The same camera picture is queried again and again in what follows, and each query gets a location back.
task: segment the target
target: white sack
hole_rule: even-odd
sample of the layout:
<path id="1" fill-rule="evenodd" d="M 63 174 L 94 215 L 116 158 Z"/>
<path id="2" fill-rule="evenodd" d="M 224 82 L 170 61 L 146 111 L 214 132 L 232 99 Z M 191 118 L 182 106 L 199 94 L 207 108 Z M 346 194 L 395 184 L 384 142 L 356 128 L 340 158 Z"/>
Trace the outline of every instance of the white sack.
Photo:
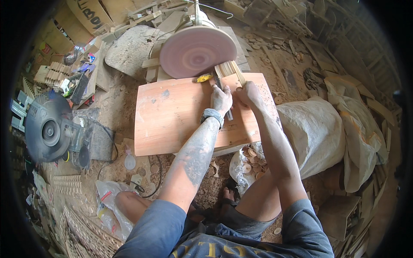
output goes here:
<path id="1" fill-rule="evenodd" d="M 376 164 L 387 163 L 385 140 L 355 85 L 341 76 L 324 79 L 328 101 L 339 111 L 346 134 L 344 187 L 356 192 Z"/>

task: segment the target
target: watch strap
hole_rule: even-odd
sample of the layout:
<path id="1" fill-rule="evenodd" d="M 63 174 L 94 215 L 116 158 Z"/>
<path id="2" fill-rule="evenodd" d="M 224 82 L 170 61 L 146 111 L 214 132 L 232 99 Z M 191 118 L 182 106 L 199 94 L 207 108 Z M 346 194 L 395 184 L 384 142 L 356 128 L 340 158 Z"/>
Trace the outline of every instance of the watch strap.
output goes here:
<path id="1" fill-rule="evenodd" d="M 221 129 L 224 126 L 224 117 L 215 109 L 205 109 L 204 112 L 202 112 L 199 123 L 202 124 L 208 117 L 211 116 L 218 120 L 220 124 L 219 129 Z"/>

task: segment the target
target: sanding disc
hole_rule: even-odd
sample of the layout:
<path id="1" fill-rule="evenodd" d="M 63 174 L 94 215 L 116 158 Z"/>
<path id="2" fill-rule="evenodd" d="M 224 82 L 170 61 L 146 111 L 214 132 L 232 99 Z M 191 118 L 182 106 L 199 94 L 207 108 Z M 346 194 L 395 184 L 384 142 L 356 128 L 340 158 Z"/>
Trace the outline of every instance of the sanding disc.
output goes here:
<path id="1" fill-rule="evenodd" d="M 167 74 L 181 79 L 200 76 L 236 58 L 237 48 L 228 34 L 196 26 L 173 34 L 163 45 L 159 61 Z"/>

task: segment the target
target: wood scrap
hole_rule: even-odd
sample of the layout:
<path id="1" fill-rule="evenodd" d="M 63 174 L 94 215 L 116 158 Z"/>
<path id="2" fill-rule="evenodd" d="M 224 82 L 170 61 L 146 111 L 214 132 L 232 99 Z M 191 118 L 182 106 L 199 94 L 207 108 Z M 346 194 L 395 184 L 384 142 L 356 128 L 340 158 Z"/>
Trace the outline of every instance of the wood scrap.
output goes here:
<path id="1" fill-rule="evenodd" d="M 143 61 L 142 68 L 147 68 L 151 66 L 158 66 L 159 65 L 159 58 L 153 58 Z"/>
<path id="2" fill-rule="evenodd" d="M 385 118 L 392 126 L 395 126 L 394 117 L 391 111 L 381 105 L 377 100 L 367 98 L 367 106 Z"/>
<path id="3" fill-rule="evenodd" d="M 289 93 L 288 85 L 287 85 L 287 82 L 284 79 L 284 76 L 282 75 L 281 69 L 279 68 L 277 62 L 275 61 L 274 57 L 272 56 L 272 54 L 270 53 L 268 48 L 266 46 L 261 46 L 261 47 L 264 50 L 265 54 L 267 55 L 268 59 L 271 61 L 271 64 L 272 64 L 278 78 L 280 79 L 282 85 L 284 86 L 284 89 L 285 89 L 287 95 L 289 96 L 290 93 Z"/>

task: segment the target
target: black cable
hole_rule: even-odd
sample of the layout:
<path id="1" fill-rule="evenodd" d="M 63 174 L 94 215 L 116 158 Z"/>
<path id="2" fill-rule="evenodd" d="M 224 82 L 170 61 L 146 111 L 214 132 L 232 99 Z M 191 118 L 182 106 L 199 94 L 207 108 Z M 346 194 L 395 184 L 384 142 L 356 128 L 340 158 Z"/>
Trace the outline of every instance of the black cable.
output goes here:
<path id="1" fill-rule="evenodd" d="M 159 189 L 160 186 L 161 186 L 161 182 L 162 182 L 162 163 L 161 163 L 161 159 L 159 158 L 159 156 L 156 155 L 156 157 L 158 158 L 158 162 L 159 162 L 159 183 L 158 183 L 158 186 L 156 187 L 156 189 L 155 189 L 155 191 L 154 191 L 153 193 L 151 193 L 151 194 L 148 195 L 148 196 L 141 196 L 142 198 L 149 198 L 149 197 L 151 197 L 152 195 L 154 195 L 154 194 L 158 191 L 158 189 Z"/>

